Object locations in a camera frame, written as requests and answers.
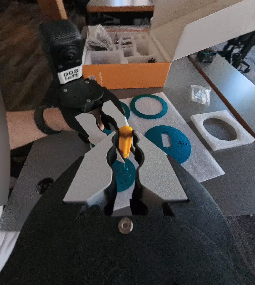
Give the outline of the orange cardboard box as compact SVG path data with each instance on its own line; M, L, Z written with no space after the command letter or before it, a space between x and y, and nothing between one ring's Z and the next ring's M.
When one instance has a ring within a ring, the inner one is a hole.
M253 31L255 0L157 1L148 33L167 62L83 64L83 77L111 90L163 87L173 61Z

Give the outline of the white foam box insert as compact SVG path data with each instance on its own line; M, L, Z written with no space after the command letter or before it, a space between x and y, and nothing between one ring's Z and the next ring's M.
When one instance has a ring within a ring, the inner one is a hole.
M87 51L85 65L167 62L148 32L108 31L111 51Z

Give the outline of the person's left hand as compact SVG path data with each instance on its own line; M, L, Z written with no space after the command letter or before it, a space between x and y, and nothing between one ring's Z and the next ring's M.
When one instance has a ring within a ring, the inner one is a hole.
M46 126L54 131L73 131L66 123L59 108L47 108L43 112Z

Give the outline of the round black desk control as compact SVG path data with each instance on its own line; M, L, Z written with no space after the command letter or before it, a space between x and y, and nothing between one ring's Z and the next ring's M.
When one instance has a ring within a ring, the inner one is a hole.
M45 177L37 183L36 192L42 195L52 184L54 180L51 177Z

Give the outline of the large blue oval plate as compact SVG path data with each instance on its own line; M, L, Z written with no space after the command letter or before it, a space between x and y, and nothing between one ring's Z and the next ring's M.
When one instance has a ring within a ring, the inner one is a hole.
M180 164L187 161L191 155L189 139L183 132L172 126L155 126L146 132L145 137Z

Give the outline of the yellow handled screwdriver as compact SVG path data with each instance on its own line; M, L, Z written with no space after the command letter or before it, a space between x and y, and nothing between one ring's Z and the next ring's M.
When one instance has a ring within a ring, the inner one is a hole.
M121 163L125 164L125 159L129 157L132 147L132 139L133 139L133 129L125 125L119 128L118 131L118 140L119 140L119 148L118 155L120 155L117 160Z

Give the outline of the white foam sheet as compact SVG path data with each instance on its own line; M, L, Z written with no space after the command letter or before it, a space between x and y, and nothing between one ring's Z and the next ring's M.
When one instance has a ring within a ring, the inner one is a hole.
M135 155L126 159L134 190L147 206L164 202L185 201L187 196L176 177L167 155L175 159L198 182L224 175L183 117L164 93L123 99L125 119L119 126L129 125L140 133L141 162Z

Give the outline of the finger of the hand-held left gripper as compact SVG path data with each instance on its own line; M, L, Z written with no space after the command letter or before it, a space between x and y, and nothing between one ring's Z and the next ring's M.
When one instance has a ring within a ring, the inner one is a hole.
M119 130L121 127L129 126L125 115L111 101L104 102L101 109L101 121L106 129Z
M88 135L90 144L95 146L109 136L103 131L105 127L100 115L80 113L75 116L75 119Z

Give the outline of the black office chair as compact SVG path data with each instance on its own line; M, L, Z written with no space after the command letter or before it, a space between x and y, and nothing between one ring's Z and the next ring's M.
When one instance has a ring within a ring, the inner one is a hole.
M239 72L248 73L250 72L250 65L245 61L245 57L254 46L255 31L227 41L222 50L217 53L225 58Z

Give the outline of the dark box teal stripe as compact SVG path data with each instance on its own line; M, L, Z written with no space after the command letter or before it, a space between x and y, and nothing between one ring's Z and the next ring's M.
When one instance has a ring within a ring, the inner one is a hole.
M202 50L197 53L196 60L200 63L212 63L217 55L213 49Z

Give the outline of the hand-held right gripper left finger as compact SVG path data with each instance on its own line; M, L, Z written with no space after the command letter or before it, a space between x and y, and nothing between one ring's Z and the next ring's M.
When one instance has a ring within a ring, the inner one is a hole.
M99 206L106 215L112 215L117 195L112 165L117 146L118 131L113 131L84 155L63 202Z

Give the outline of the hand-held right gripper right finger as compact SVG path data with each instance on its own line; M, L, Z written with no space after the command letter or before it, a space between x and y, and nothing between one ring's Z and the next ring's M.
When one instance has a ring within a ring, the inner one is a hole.
M139 166L131 198L132 215L143 216L153 208L163 210L169 203L187 202L171 157L136 130L133 130L133 146Z

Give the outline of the clear bag of screws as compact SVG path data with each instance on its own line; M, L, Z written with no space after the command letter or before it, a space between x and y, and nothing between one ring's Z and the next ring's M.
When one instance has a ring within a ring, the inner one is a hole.
M191 101L209 106L211 91L212 88L209 86L191 85Z

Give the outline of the adjacent grey desk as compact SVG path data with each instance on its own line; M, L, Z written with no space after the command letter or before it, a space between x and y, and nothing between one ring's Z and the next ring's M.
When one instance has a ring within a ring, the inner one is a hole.
M235 119L255 138L255 85L219 55L212 63L189 61Z

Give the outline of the background wooden desk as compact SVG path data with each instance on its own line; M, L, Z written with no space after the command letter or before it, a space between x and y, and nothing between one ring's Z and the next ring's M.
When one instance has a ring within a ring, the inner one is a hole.
M123 18L122 23L131 23L136 18L151 18L155 1L149 0L90 0L86 6L88 24L95 23L95 15L111 14Z

